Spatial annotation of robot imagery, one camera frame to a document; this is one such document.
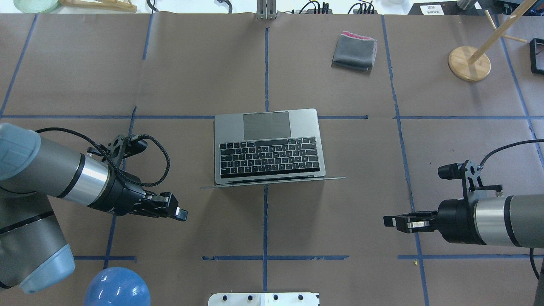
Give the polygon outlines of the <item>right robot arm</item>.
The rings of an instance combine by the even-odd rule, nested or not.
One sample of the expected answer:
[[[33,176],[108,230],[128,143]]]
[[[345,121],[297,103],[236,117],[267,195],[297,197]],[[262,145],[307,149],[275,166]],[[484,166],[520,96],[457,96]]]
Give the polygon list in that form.
[[[454,244],[542,249],[542,194],[444,200],[436,211],[383,217],[385,227],[406,234],[439,231]]]

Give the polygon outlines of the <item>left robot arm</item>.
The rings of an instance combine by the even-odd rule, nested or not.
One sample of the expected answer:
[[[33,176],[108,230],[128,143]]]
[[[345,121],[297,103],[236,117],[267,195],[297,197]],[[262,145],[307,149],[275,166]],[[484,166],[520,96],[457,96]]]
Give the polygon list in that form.
[[[34,294],[66,279],[75,269],[70,244],[63,235],[49,197],[64,199],[116,216],[187,219],[170,192],[145,190],[146,183],[120,168],[122,161],[142,153],[153,141],[147,134],[119,135],[109,145],[91,144],[97,161],[43,137],[46,129],[27,130],[2,123],[1,128],[1,290],[19,287]]]

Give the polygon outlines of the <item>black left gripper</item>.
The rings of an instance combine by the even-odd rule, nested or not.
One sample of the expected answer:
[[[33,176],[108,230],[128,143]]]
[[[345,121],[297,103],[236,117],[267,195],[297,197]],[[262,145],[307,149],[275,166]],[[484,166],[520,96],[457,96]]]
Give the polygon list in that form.
[[[144,208],[144,215],[153,218],[171,218],[186,221],[188,211],[178,207],[178,200],[170,192],[161,194],[147,193],[142,186],[129,182],[109,168],[105,189],[89,208],[123,216],[134,210],[134,206],[144,198],[151,207]]]

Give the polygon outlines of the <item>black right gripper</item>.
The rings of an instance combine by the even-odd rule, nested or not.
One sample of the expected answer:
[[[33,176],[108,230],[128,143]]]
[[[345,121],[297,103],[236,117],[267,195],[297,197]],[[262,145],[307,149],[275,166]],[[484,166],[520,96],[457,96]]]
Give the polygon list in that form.
[[[436,217],[436,228],[430,221]],[[476,230],[474,205],[466,199],[450,199],[440,203],[438,211],[410,212],[383,217],[385,227],[397,227],[406,234],[433,232],[436,229],[443,238],[453,244],[485,245]]]

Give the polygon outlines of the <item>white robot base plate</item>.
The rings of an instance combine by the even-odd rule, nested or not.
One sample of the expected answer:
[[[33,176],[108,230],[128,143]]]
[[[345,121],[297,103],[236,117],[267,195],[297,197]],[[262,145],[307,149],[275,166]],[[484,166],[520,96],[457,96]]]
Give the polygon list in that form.
[[[320,306],[312,292],[251,292],[212,294],[209,306]]]

